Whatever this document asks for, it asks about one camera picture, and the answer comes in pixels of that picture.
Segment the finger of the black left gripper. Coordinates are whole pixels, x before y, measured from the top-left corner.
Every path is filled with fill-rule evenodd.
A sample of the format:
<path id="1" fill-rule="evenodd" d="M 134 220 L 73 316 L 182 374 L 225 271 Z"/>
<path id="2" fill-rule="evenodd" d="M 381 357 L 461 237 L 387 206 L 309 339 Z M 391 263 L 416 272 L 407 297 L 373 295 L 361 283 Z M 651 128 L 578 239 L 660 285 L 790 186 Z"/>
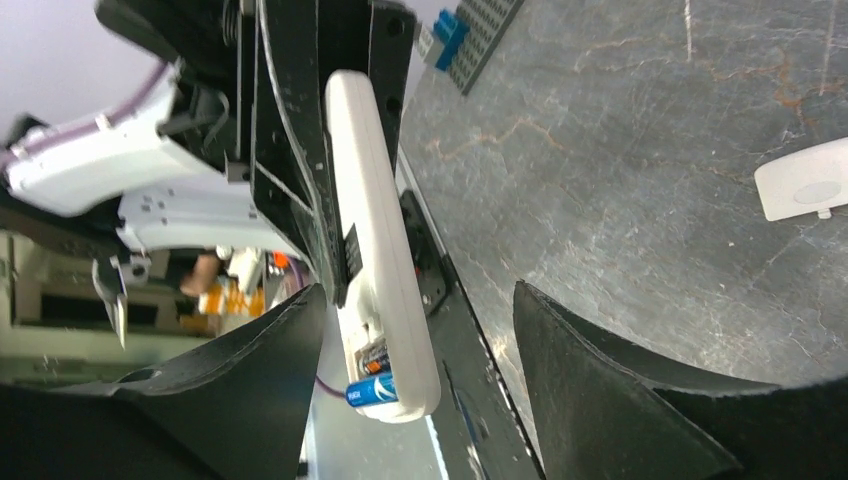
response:
<path id="1" fill-rule="evenodd" d="M 388 151 L 396 153 L 416 14 L 399 1 L 370 1 L 370 8 L 368 76 L 374 88 Z"/>

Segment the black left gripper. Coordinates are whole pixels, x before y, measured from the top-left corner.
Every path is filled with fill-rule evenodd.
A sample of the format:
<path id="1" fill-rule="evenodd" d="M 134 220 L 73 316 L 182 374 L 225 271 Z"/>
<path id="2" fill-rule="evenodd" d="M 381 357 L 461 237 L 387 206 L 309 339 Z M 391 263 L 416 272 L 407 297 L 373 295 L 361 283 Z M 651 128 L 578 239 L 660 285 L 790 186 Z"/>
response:
<path id="1" fill-rule="evenodd" d="M 316 1 L 99 1 L 98 21 L 176 70 L 156 132 L 229 179 L 248 179 L 255 7 L 263 70 L 256 126 L 270 151 L 254 164 L 272 193 L 260 210 L 312 270 L 328 301 L 347 293 L 344 239 L 323 111 Z"/>

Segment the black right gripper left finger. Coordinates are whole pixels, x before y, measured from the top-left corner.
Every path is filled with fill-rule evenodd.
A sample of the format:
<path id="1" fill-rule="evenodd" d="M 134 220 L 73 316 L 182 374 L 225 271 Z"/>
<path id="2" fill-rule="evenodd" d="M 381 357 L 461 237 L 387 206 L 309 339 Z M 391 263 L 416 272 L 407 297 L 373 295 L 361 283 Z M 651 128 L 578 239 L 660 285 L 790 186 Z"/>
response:
<path id="1" fill-rule="evenodd" d="M 113 383 L 1 389 L 5 479 L 292 479 L 327 313 L 310 285 Z"/>

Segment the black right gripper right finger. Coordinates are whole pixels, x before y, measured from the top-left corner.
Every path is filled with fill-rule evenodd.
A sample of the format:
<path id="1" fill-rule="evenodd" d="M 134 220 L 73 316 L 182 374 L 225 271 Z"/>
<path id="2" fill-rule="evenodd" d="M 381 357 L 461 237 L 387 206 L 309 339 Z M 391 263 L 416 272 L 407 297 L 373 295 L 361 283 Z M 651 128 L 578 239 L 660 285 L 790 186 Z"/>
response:
<path id="1" fill-rule="evenodd" d="M 847 381 L 779 386 L 690 366 L 520 281 L 513 324 L 551 479 L 843 479 Z"/>

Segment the white remote control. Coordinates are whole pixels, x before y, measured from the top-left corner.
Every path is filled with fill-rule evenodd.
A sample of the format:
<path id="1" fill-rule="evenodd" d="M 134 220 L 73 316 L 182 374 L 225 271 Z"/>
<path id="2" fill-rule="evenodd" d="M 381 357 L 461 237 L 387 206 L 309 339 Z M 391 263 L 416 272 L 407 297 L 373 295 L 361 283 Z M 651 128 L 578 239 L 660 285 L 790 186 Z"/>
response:
<path id="1" fill-rule="evenodd" d="M 383 340 L 398 402 L 354 408 L 384 423 L 431 414 L 441 385 L 371 80 L 334 72 L 325 89 L 338 211 L 350 241 L 350 282 L 337 318 L 350 384 L 359 353 Z"/>

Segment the blue AAA battery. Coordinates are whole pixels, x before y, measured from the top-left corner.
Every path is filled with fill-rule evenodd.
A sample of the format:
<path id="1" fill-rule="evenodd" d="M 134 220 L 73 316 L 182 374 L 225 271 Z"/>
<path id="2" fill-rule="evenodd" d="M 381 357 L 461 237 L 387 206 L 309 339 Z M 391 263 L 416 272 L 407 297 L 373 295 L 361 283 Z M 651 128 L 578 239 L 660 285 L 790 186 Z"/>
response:
<path id="1" fill-rule="evenodd" d="M 346 388 L 345 399 L 353 408 L 398 402 L 393 375 L 381 373 L 353 382 Z"/>

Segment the white battery cover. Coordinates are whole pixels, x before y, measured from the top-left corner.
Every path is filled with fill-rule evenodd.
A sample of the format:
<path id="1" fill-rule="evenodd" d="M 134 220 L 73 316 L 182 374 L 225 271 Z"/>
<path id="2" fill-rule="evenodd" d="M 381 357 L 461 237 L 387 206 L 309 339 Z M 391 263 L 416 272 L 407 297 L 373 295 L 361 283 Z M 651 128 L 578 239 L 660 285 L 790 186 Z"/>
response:
<path id="1" fill-rule="evenodd" d="M 808 147 L 756 169 L 755 184 L 765 218 L 778 221 L 815 213 L 829 219 L 847 204 L 847 140 Z"/>

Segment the black AAA battery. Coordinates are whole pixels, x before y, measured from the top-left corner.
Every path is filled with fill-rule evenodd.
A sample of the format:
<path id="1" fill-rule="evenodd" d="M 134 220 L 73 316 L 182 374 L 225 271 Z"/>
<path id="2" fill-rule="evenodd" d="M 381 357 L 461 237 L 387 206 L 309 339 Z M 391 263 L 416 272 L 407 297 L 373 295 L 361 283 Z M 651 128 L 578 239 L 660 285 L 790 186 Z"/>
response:
<path id="1" fill-rule="evenodd" d="M 360 374 L 372 376 L 391 371 L 391 363 L 386 343 L 381 340 L 365 347 L 359 353 L 357 368 Z"/>

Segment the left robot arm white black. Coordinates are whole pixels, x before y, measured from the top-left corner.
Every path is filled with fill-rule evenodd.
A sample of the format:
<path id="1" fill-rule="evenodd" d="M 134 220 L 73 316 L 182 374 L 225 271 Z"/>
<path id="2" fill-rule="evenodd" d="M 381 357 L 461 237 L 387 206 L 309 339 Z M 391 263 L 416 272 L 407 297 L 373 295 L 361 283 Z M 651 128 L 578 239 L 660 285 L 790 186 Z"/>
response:
<path id="1" fill-rule="evenodd" d="M 117 107 L 66 125 L 19 118 L 1 149 L 1 223 L 91 259 L 108 307 L 131 260 L 228 245 L 306 264 L 343 307 L 361 271 L 367 192 L 396 165 L 417 28 L 400 1 L 100 1 L 102 26 L 156 55 Z"/>

